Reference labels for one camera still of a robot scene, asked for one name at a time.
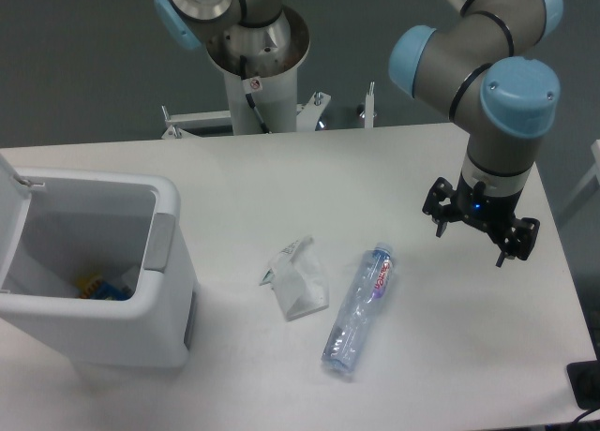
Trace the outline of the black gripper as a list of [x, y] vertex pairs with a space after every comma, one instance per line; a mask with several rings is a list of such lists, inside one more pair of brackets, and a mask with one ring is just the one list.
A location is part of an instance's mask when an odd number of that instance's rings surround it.
[[476, 193], [463, 176], [457, 191], [439, 177], [430, 188], [422, 212], [436, 224], [436, 236], [441, 238], [449, 223], [459, 220], [483, 232], [494, 231], [500, 255], [497, 267], [505, 260], [527, 260], [531, 255], [540, 229], [540, 221], [532, 217], [517, 218], [515, 209], [522, 189], [504, 197]]

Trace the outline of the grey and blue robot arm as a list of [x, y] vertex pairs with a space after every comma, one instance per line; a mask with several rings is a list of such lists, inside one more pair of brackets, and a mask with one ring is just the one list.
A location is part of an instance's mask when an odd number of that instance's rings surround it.
[[[552, 33], [563, 0], [447, 0], [460, 14], [448, 32], [419, 25], [391, 51], [390, 80], [469, 136], [456, 185], [437, 180], [423, 211], [438, 232], [463, 222], [485, 233], [502, 260], [526, 260], [539, 222], [515, 214], [542, 139], [555, 118], [555, 72], [525, 51]], [[312, 131], [320, 114], [297, 104], [308, 27], [283, 0], [154, 0], [184, 49], [205, 48], [226, 84], [235, 134]]]

